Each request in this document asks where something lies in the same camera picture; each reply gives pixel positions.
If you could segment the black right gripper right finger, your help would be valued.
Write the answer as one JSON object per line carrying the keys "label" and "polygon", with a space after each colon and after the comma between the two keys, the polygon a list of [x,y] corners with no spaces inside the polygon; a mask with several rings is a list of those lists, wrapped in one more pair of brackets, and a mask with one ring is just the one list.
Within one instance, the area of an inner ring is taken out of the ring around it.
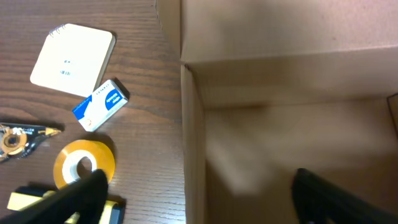
{"label": "black right gripper right finger", "polygon": [[349,194],[307,169],[299,168],[292,183],[298,222],[397,223],[397,217]]}

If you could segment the brown cardboard box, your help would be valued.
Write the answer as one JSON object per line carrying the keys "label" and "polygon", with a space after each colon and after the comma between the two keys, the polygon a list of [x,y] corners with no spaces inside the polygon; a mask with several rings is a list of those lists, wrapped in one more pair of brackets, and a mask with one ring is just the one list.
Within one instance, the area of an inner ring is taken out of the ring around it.
{"label": "brown cardboard box", "polygon": [[160,0],[187,223],[297,223],[306,168],[397,213],[396,0]]}

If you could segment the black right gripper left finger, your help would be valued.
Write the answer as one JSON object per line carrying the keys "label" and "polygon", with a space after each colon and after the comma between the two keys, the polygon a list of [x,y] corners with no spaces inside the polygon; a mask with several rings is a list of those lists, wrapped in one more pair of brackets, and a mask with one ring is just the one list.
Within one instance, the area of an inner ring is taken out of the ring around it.
{"label": "black right gripper left finger", "polygon": [[106,174],[98,169],[43,200],[1,219],[8,224],[65,223],[79,214],[78,223],[99,223],[108,196]]}

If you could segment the yellow spiral notepad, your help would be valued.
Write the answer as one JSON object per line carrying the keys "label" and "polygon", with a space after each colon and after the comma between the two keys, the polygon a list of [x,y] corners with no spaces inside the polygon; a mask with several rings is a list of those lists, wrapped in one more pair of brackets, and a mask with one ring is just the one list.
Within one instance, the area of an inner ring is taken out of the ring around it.
{"label": "yellow spiral notepad", "polygon": [[115,44],[116,36],[110,31],[60,25],[46,37],[30,81],[87,97],[99,87]]}

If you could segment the yellow clear tape roll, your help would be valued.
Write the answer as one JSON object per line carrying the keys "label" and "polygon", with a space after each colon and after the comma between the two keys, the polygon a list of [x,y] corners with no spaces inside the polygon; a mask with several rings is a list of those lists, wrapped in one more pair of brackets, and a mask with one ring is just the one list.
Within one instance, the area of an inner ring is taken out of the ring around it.
{"label": "yellow clear tape roll", "polygon": [[84,158],[91,162],[91,172],[101,169],[108,183],[112,181],[116,161],[110,148],[99,141],[81,139],[66,145],[55,160],[53,179],[58,189],[81,179],[78,164]]}

